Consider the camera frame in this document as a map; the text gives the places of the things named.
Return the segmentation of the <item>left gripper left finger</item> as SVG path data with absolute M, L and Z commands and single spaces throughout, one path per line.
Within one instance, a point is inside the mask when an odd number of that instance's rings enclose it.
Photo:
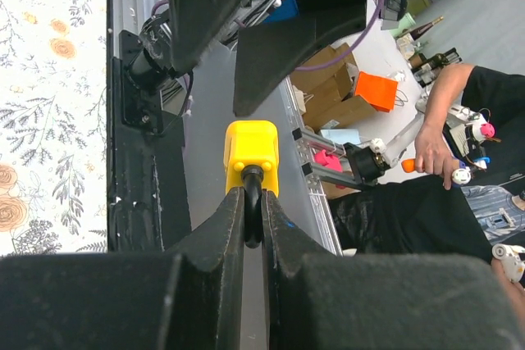
M 4 349 L 237 349 L 244 190 L 167 252 L 8 257 Z

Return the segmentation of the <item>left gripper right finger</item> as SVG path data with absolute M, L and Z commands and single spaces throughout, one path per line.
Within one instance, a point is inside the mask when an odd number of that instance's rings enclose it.
M 271 349 L 521 349 L 490 268 L 458 255 L 327 251 L 261 197 Z

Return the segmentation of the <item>yellow padlock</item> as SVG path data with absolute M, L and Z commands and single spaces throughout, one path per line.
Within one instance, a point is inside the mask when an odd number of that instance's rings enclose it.
M 226 129 L 223 164 L 226 191 L 244 190 L 244 243 L 256 248 L 263 239 L 263 190 L 279 194 L 277 127 L 268 120 L 237 120 Z

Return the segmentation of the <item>operator forearm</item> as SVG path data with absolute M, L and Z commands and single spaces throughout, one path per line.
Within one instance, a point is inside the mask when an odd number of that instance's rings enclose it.
M 442 130 L 448 110 L 465 90 L 473 69 L 469 64 L 452 64 L 441 70 L 427 100 L 424 128 Z

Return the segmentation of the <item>operator hand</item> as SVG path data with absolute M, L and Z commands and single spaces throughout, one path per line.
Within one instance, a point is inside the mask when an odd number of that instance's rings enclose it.
M 442 128 L 424 122 L 414 141 L 415 170 L 418 173 L 439 175 L 446 190 L 452 187 L 455 159 L 445 144 Z

